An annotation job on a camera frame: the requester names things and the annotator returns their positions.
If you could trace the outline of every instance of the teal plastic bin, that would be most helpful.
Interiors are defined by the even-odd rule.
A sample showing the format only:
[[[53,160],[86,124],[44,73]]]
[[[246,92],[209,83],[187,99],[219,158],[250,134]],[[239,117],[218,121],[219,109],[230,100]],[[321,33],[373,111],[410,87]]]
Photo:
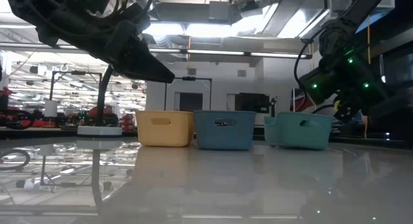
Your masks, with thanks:
[[[324,150],[328,147],[332,118],[301,112],[266,117],[265,140],[272,145]]]

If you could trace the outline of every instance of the white cylinder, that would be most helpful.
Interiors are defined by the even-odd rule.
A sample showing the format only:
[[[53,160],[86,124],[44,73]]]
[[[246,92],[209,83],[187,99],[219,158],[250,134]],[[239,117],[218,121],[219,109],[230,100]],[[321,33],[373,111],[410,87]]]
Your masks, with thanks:
[[[57,117],[57,101],[45,102],[45,117]]]

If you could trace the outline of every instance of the black monitor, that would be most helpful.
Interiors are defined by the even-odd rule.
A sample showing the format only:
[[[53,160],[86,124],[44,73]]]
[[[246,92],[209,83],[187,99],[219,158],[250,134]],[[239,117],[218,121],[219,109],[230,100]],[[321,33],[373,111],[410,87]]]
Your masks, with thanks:
[[[269,95],[240,93],[235,96],[235,110],[253,111],[260,114],[267,114],[270,112],[269,107]]]

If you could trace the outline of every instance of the bin handle cutout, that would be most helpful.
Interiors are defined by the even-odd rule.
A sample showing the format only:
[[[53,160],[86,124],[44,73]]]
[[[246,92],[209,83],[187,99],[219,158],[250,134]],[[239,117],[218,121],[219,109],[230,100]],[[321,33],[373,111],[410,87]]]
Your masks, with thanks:
[[[322,128],[320,123],[316,121],[309,121],[309,120],[303,120],[299,123],[299,126],[301,127],[316,127],[316,128]]]
[[[169,125],[170,119],[168,118],[152,118],[150,120],[151,124],[153,125]]]
[[[228,118],[215,119],[215,125],[217,127],[234,127],[237,125],[237,120]]]

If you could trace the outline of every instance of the ceiling vent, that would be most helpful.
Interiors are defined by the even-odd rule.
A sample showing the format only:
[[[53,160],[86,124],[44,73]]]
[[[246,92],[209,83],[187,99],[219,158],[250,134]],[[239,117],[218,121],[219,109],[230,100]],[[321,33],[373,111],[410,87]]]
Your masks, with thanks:
[[[196,68],[189,68],[188,76],[196,76]]]
[[[238,77],[246,77],[247,70],[238,70]]]

